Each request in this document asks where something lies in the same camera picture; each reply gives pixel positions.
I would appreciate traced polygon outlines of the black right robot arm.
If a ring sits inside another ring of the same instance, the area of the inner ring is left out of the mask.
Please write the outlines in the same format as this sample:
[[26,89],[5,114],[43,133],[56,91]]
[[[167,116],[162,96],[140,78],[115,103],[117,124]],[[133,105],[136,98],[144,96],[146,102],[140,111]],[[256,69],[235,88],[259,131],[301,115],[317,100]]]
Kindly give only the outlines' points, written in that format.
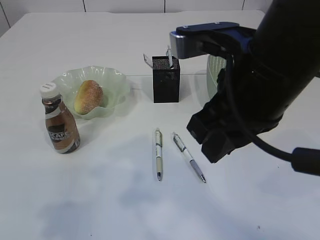
[[257,29],[228,22],[176,29],[196,43],[198,54],[226,60],[217,93],[187,125],[211,163],[253,143],[295,170],[319,168],[319,150],[288,153],[259,138],[279,124],[320,69],[319,10],[317,0],[275,0]]

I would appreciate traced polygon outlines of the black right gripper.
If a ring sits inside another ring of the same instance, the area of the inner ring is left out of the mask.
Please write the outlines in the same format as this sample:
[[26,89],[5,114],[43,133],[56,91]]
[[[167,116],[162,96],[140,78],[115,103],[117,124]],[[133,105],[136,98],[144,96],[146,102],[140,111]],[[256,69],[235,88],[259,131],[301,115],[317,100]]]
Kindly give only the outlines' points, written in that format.
[[[240,131],[228,101],[227,72],[225,67],[219,70],[216,93],[201,111],[192,115],[186,127],[212,164],[250,143]],[[279,124],[285,112],[283,74],[260,67],[242,76],[233,74],[231,81],[236,109],[249,129],[262,133]]]

